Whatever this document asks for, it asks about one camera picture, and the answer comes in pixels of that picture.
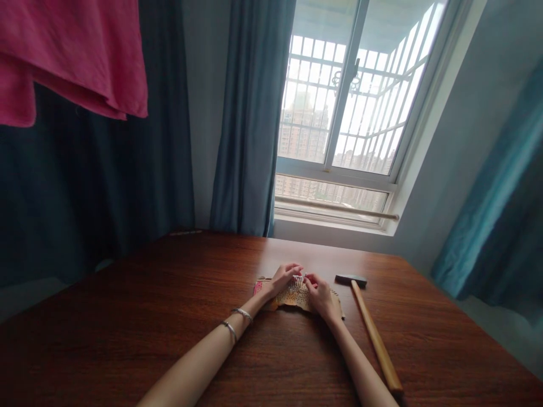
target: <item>hammer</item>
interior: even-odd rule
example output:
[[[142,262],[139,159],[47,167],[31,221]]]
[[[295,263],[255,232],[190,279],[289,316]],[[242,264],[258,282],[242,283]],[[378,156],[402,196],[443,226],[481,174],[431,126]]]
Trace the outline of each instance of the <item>hammer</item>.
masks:
[[[381,369],[383,370],[383,374],[385,375],[386,383],[389,387],[389,390],[395,396],[402,395],[403,387],[400,383],[400,379],[398,379],[398,375],[396,374],[394,365],[390,360],[389,353],[386,351],[385,344],[381,339],[381,335],[379,335],[379,332],[377,331],[377,327],[373,322],[372,316],[369,314],[368,308],[366,307],[364,299],[362,298],[362,293],[360,292],[359,286],[364,288],[368,281],[365,278],[359,277],[357,275],[345,274],[336,275],[335,281],[340,284],[348,284],[349,282],[351,283],[352,290],[355,294],[358,306],[360,307],[360,311],[362,312],[362,317],[364,318],[364,322],[366,323],[369,337],[372,340],[375,353],[377,353],[377,359],[379,359],[379,363],[381,364]]]

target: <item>hand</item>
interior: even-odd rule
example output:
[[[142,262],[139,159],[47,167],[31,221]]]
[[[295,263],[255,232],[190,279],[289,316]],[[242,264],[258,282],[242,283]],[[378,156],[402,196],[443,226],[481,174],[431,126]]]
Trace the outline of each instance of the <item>hand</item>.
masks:
[[[309,290],[309,302],[327,324],[334,318],[341,318],[334,307],[330,286],[326,281],[318,274],[308,274],[304,278],[304,283]]]
[[[303,266],[298,263],[290,263],[287,265],[280,265],[275,275],[271,279],[270,288],[270,298],[275,297],[279,294],[279,291],[285,288],[292,276],[301,275],[301,271],[304,269]]]

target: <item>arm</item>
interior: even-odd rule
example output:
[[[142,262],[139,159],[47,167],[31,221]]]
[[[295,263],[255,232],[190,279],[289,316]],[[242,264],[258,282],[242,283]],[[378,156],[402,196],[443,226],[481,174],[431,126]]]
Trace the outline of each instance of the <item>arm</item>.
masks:
[[[304,282],[309,290],[311,305],[321,314],[339,345],[362,405],[364,407],[398,407],[389,390],[341,320],[341,316],[334,310],[328,283],[316,274],[308,274]]]
[[[258,311],[288,283],[294,275],[301,275],[302,266],[291,263],[282,265],[267,288],[259,291],[241,309],[253,318]],[[245,332],[249,321],[242,315],[230,315],[227,322],[234,328],[238,340]],[[198,342],[147,392],[138,407],[194,406],[217,374],[234,347],[230,330],[219,325]]]

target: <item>pink towel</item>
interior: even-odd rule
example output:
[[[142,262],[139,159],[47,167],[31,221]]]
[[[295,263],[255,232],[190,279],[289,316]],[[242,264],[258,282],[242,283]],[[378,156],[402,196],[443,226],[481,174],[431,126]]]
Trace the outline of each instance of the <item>pink towel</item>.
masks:
[[[146,117],[137,0],[0,0],[0,124],[34,124],[32,81],[110,118]]]

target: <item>dark curtain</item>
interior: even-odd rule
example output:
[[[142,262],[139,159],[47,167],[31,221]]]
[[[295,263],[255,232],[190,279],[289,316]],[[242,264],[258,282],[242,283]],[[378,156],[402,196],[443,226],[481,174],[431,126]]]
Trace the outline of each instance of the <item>dark curtain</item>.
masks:
[[[193,227],[181,5],[139,7],[148,118],[104,118],[36,85],[34,127],[0,127],[0,286],[71,283],[104,258]]]
[[[432,271],[452,296],[543,317],[543,60],[528,80]]]
[[[294,0],[232,0],[211,227],[267,236]]]

